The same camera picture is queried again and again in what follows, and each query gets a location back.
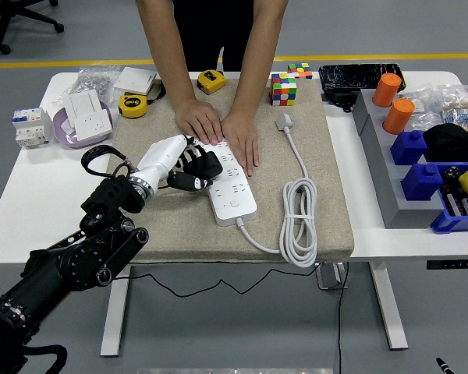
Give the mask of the person's right hand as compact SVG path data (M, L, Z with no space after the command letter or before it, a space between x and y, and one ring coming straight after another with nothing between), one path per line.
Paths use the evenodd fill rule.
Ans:
M173 106L175 123L184 134L203 144L216 145L223 140L219 115L209 103L188 98Z

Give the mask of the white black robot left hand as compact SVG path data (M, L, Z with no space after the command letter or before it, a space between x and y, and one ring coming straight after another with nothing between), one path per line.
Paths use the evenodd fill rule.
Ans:
M161 180L167 180L167 186L188 192L196 192L213 184L211 179L204 179L184 172L174 172L179 158L193 144L193 139L184 135L172 136L153 143L144 154L137 170L129 181L144 199L153 198Z

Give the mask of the person's left hand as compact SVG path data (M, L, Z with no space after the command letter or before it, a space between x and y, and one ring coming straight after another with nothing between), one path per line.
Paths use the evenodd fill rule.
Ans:
M254 117L241 112L231 112L222 120L222 133L245 176L252 177L254 169L260 163L258 131Z

